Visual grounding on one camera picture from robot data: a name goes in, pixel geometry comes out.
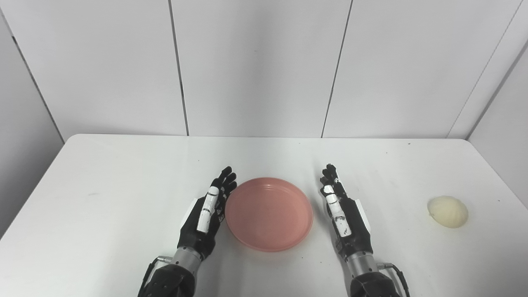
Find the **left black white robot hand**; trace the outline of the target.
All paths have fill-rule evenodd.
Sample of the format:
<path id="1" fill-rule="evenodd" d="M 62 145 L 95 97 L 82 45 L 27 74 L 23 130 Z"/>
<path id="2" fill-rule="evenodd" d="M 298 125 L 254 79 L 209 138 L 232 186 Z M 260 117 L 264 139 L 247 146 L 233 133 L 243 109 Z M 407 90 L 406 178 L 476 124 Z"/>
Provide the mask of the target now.
<path id="1" fill-rule="evenodd" d="M 215 178 L 206 195 L 197 199 L 180 229 L 177 248 L 192 249 L 203 261 L 215 248 L 215 237 L 226 217 L 226 203 L 237 188 L 236 173 L 225 167 Z"/>

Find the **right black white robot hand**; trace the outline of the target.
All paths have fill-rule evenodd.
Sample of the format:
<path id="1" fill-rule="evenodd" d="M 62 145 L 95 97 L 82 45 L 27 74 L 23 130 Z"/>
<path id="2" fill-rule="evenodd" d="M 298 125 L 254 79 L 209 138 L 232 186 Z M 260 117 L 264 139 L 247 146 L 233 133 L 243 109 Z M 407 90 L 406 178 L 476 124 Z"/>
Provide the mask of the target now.
<path id="1" fill-rule="evenodd" d="M 373 254 L 371 234 L 360 211 L 358 200 L 348 197 L 337 169 L 327 164 L 319 179 L 321 194 L 325 198 L 326 210 L 336 232 L 336 249 L 344 260 L 360 252 Z"/>

